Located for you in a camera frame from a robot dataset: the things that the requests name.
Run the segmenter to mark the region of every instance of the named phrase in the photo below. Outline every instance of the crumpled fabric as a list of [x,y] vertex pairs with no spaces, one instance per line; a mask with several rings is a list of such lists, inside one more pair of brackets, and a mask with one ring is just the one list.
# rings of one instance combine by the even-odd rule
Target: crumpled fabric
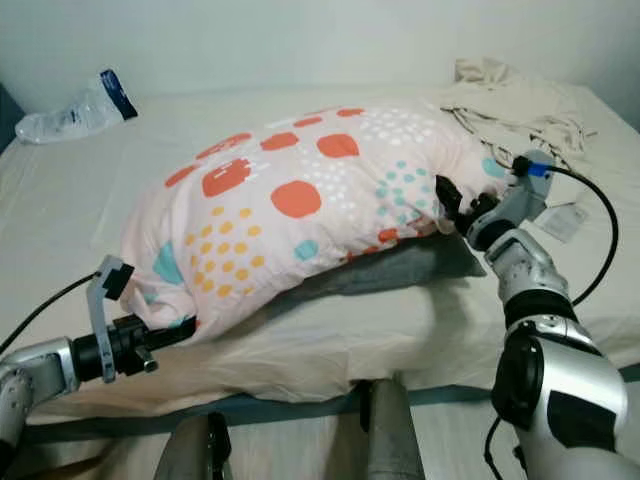
[[436,96],[485,143],[504,166],[528,150],[543,150],[584,172],[585,129],[578,106],[566,87],[527,76],[491,58],[459,59],[452,86]]

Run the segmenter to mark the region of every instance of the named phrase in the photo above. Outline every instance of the white bed sheet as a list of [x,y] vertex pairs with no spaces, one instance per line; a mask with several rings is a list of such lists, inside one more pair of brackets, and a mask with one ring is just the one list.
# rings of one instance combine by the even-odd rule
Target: white bed sheet
[[[51,292],[117,253],[122,224],[150,182],[164,179],[219,138],[254,124],[418,87],[227,92],[137,101],[140,117],[87,139],[27,146],[0,157],[0,305],[4,337]],[[610,196],[622,239],[604,284],[577,309],[619,366],[640,361],[640,135],[590,91],[576,88],[588,130],[587,160]],[[597,200],[577,237],[563,245],[537,227],[573,294],[599,268],[609,241]],[[504,333],[496,280],[469,278],[429,287],[309,302],[275,320],[260,313],[211,344],[157,352],[150,375],[99,381],[38,409],[33,421],[93,415],[153,415],[233,393],[318,401],[354,380],[402,371],[409,388],[489,387]],[[112,316],[121,312],[111,304]],[[56,303],[16,343],[89,332],[84,295]]]

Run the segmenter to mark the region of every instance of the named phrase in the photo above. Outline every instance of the gray metal leg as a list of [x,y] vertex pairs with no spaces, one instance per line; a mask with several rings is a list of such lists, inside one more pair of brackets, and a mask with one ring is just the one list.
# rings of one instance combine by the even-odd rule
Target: gray metal leg
[[184,420],[164,447],[154,480],[211,479],[206,416]]
[[368,480],[424,480],[409,397],[395,380],[376,380],[370,390]]

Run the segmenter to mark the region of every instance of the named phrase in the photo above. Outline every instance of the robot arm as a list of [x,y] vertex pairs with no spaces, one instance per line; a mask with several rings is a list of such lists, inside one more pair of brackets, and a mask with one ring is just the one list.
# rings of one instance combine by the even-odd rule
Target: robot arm
[[81,382],[116,372],[133,375],[157,368],[151,351],[195,332],[195,317],[179,327],[150,331],[135,315],[105,323],[103,300],[117,300],[133,268],[107,256],[87,288],[94,333],[63,337],[20,349],[0,361],[0,478],[13,461],[29,412],[38,404],[75,392]]
[[436,184],[450,218],[499,279],[507,333],[493,406],[515,427],[530,479],[640,478],[640,467],[615,452],[627,415],[622,377],[578,322],[551,257],[518,228],[544,210],[551,183],[540,165],[553,160],[539,151],[528,157],[514,162],[518,183],[502,202],[483,194],[465,214],[455,186],[444,177]]

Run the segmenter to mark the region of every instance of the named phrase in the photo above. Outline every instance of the pillow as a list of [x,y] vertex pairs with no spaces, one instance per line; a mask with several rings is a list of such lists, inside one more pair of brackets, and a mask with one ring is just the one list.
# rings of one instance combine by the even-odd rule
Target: pillow
[[506,186],[485,147],[421,99],[233,135],[133,212],[122,242],[136,268],[125,308],[151,328],[197,315],[188,343],[216,337],[306,278],[444,228],[438,174],[462,192],[461,209]]
[[327,295],[361,295],[424,285],[440,278],[485,275],[462,237],[435,233],[404,240],[391,250],[355,258],[346,265],[307,278],[300,286],[279,294],[264,311],[268,318],[273,318],[307,300]]

